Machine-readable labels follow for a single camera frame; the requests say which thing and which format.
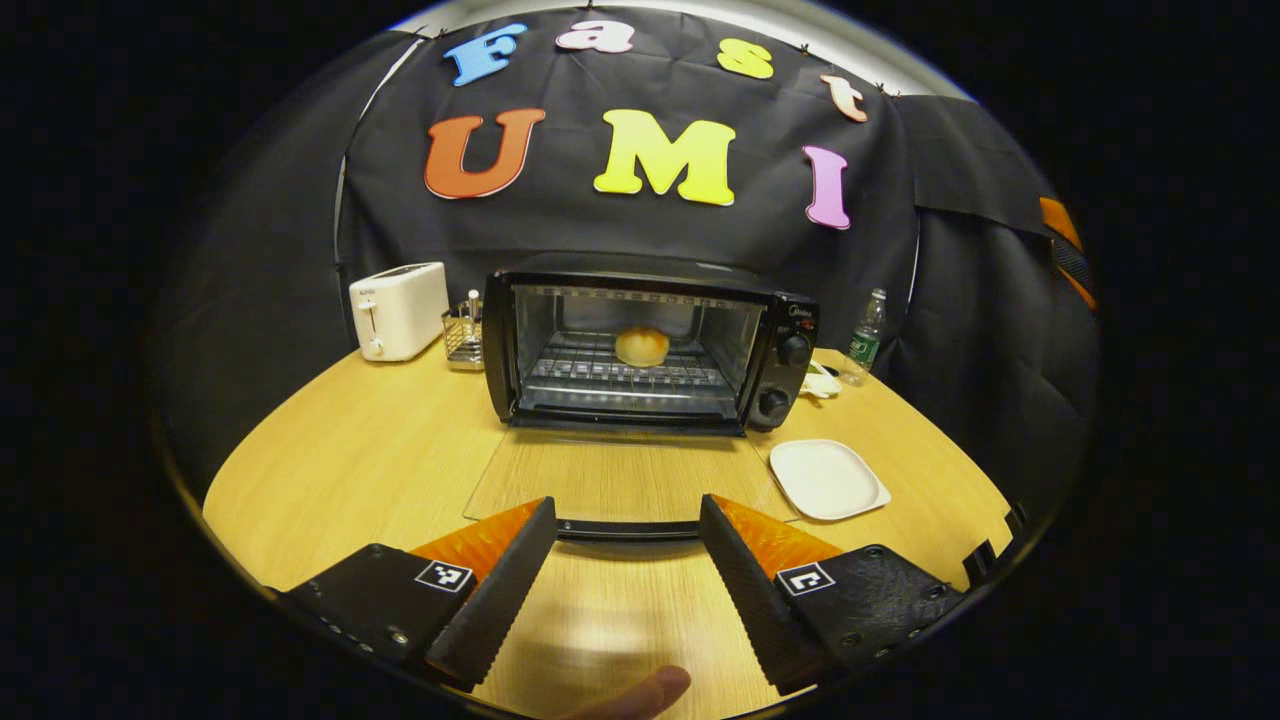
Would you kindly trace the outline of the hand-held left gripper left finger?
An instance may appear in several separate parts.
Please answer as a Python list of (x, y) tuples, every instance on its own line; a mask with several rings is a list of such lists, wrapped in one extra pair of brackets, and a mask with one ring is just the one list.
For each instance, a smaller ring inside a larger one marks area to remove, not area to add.
[(381, 664), (470, 692), (485, 682), (556, 537), (545, 496), (412, 551), (366, 544), (280, 600)]

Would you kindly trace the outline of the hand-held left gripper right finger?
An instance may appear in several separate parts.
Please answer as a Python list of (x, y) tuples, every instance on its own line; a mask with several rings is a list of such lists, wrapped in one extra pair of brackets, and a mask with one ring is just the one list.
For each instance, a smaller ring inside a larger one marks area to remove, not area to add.
[(719, 495), (699, 536), (780, 693), (867, 674), (965, 596), (883, 544), (845, 551)]

